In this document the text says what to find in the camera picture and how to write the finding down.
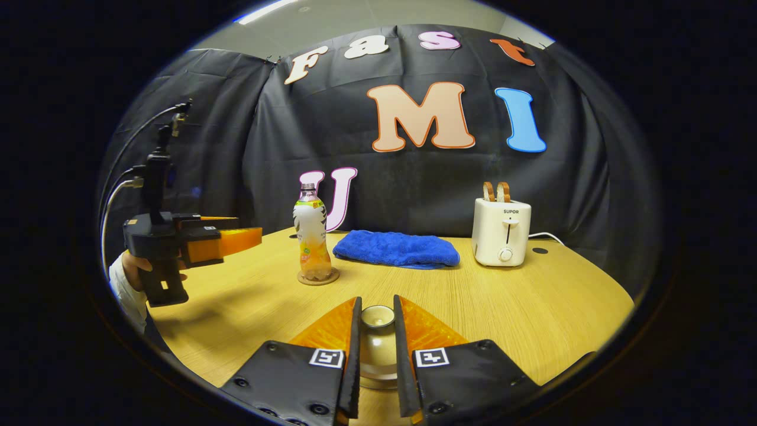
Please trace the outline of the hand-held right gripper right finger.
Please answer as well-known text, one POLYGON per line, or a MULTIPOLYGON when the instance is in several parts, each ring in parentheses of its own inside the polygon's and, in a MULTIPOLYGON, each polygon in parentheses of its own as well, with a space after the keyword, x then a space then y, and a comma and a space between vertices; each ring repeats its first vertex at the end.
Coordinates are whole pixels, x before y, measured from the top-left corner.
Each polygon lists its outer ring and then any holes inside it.
POLYGON ((394 297, 400 414, 413 425, 509 425, 540 386, 490 339, 470 341, 394 297))

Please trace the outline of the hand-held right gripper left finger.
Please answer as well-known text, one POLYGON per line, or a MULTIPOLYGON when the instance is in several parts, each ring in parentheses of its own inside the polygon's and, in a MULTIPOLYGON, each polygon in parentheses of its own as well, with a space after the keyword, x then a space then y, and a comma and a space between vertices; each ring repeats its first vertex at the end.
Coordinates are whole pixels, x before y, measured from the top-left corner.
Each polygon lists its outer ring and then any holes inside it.
POLYGON ((347 425, 358 415, 361 311, 354 297, 289 342, 264 342, 222 391, 278 422, 347 425))

